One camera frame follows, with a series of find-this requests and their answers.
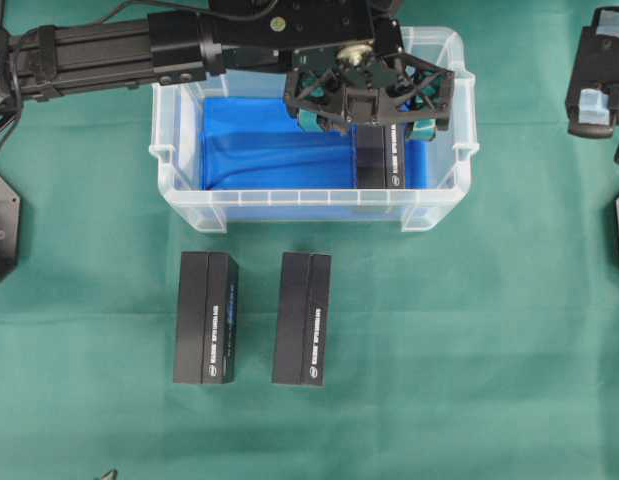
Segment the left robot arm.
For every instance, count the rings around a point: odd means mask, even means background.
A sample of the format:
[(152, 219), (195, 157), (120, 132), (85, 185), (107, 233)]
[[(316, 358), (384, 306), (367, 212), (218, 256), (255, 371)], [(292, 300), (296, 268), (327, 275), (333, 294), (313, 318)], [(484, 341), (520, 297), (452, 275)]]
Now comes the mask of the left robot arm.
[(396, 1), (155, 1), (143, 19), (114, 13), (13, 35), (0, 1), (0, 138), (28, 101), (228, 71), (279, 74), (289, 115), (321, 131), (449, 126), (454, 73), (406, 51)]

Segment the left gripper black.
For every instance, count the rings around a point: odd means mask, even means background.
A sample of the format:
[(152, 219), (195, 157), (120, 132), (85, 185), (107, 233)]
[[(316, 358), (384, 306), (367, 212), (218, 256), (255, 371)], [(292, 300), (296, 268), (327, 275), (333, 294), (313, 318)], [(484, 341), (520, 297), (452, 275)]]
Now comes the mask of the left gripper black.
[(402, 124), (409, 141), (449, 128), (455, 73), (409, 54), (395, 20), (374, 21), (375, 38), (292, 54), (283, 101), (306, 133)]

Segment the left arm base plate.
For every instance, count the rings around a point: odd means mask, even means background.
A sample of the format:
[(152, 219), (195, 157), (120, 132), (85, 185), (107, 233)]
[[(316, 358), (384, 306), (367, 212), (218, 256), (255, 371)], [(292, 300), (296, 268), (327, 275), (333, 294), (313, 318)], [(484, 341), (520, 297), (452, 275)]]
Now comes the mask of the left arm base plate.
[(20, 206), (20, 196), (0, 176), (0, 283), (18, 263)]

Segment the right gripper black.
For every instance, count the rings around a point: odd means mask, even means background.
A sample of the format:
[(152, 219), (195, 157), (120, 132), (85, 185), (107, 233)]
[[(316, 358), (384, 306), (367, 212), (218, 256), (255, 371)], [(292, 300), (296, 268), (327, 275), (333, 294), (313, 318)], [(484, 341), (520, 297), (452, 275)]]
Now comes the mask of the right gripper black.
[(610, 138), (619, 126), (619, 6), (595, 9), (582, 28), (565, 109), (577, 137)]

